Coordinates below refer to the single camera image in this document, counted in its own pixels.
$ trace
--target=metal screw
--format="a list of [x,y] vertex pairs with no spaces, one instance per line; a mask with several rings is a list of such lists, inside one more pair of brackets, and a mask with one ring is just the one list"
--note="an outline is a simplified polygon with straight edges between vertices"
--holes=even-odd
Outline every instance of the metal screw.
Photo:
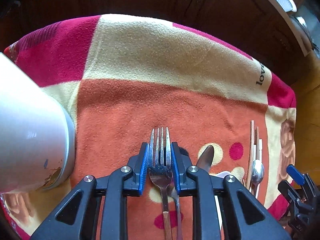
[[85,182],[91,182],[91,181],[93,181],[93,176],[92,176],[92,175],[87,175],[87,176],[85,176],[85,177],[83,178],[83,180],[84,180]]
[[131,170],[131,168],[129,166],[123,166],[121,167],[121,171],[124,172],[124,173],[127,173]]
[[197,171],[199,171],[199,168],[198,168],[197,166],[190,166],[190,167],[188,168],[188,170],[189,170],[190,172],[197,172]]
[[226,180],[227,180],[227,182],[235,182],[236,177],[232,176],[232,175],[228,175],[228,176],[226,176]]

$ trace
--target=fork tine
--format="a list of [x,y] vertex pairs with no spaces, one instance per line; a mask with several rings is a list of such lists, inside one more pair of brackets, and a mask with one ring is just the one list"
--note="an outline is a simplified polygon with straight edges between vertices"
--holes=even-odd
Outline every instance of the fork tine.
[[150,138],[150,144],[149,144],[149,167],[153,167],[153,141],[154,141],[154,133],[155,133],[155,129],[152,129],[151,132],[151,138]]
[[160,165],[164,166],[164,149],[163,149],[163,127],[161,128],[161,149],[160,149]]
[[157,132],[157,141],[156,141],[156,154],[155,154],[155,167],[159,166],[159,128]]
[[166,166],[171,167],[171,145],[170,145],[170,137],[169,137],[169,129],[166,128],[166,144],[165,144],[165,161]]

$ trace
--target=fleece blanket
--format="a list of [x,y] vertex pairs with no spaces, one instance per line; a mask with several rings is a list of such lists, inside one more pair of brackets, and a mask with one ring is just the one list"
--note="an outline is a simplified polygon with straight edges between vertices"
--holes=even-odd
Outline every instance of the fleece blanket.
[[[67,181],[49,191],[1,195],[6,217],[23,240],[85,175],[98,178],[125,165],[156,127],[168,126],[171,141],[193,163],[213,145],[211,174],[229,171],[246,179],[254,120],[266,171],[258,200],[276,219],[285,212],[277,184],[292,182],[285,169],[295,159],[295,95],[248,54],[172,22],[112,14],[52,24],[4,53],[64,106],[76,126],[76,164]],[[181,198],[181,212],[188,240],[189,197]],[[162,240],[163,227],[160,194],[147,179],[143,196],[128,199],[129,238]]]

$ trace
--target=small fork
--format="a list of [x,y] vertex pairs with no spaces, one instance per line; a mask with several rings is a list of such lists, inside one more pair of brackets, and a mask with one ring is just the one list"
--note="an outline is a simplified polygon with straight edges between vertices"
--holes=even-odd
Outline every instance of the small fork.
[[172,170],[171,170],[171,148],[170,148],[170,137],[169,130],[166,128],[166,152],[164,156],[164,138],[163,138],[163,127],[161,129],[161,148],[160,148],[160,162],[159,162],[159,128],[156,138],[156,149],[153,149],[154,132],[152,129],[150,144],[149,144],[149,163],[148,171],[149,177],[152,183],[160,189],[162,198],[162,216],[164,220],[164,236],[166,240],[172,240],[170,215],[169,215],[169,204],[167,187],[172,181]]

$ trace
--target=white bucket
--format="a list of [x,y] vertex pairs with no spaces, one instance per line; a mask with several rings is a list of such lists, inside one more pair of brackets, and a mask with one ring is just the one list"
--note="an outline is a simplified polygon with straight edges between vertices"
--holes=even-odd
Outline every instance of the white bucket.
[[74,167],[74,141],[63,107],[0,53],[0,193],[63,182]]

